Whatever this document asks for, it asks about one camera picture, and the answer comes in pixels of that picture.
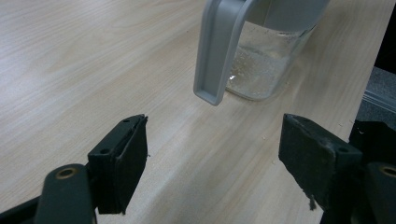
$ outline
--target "transparent glass container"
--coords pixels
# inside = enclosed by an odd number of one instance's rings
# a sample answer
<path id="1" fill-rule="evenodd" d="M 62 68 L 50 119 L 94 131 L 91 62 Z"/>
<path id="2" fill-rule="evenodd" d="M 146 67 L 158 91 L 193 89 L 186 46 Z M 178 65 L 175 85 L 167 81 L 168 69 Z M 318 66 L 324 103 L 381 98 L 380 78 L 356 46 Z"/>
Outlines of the transparent glass container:
<path id="1" fill-rule="evenodd" d="M 226 90 L 255 101 L 274 94 L 312 31 L 279 32 L 245 21 Z"/>

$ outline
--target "gray plastic lid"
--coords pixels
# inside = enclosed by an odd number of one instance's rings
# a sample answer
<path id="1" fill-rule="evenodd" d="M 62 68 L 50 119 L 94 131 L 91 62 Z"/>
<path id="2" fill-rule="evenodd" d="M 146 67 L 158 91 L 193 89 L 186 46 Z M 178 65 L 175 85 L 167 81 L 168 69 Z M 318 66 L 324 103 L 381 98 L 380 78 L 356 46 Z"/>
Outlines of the gray plastic lid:
<path id="1" fill-rule="evenodd" d="M 318 22 L 328 2 L 208 0 L 202 19 L 194 93 L 212 105 L 221 102 L 246 19 L 278 31 L 308 30 Z"/>

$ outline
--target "wooden table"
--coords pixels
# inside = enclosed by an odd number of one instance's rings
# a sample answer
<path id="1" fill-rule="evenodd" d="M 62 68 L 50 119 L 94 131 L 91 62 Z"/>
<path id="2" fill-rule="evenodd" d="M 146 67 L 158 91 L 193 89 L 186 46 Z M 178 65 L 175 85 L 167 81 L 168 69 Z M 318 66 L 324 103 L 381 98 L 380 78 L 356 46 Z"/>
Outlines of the wooden table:
<path id="1" fill-rule="evenodd" d="M 204 0 L 3 1 L 0 210 L 144 113 L 145 173 L 99 223 L 318 223 L 277 158 L 282 116 L 347 140 L 394 4 L 332 0 L 276 96 L 214 107 L 192 93 Z"/>

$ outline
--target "light wood tabletop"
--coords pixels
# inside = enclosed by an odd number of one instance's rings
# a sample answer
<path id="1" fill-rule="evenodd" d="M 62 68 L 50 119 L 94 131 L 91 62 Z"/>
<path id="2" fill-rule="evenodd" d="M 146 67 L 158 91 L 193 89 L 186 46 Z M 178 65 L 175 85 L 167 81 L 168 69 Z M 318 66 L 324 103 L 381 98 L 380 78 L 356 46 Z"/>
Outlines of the light wood tabletop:
<path id="1" fill-rule="evenodd" d="M 192 93 L 205 0 L 0 3 L 0 211 L 148 116 L 147 167 L 125 216 L 99 223 L 318 223 L 277 158 L 284 113 L 348 139 L 395 0 L 332 0 L 264 102 Z"/>

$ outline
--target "gray handle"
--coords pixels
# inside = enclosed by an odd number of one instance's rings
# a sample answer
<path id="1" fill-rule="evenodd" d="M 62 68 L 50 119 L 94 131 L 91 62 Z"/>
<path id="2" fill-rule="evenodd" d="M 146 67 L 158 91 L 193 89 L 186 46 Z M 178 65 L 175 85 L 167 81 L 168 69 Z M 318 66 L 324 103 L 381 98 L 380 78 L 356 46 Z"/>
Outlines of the gray handle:
<path id="1" fill-rule="evenodd" d="M 257 0 L 209 0 L 206 3 L 194 93 L 212 105 L 223 97 L 233 56 L 248 12 Z"/>

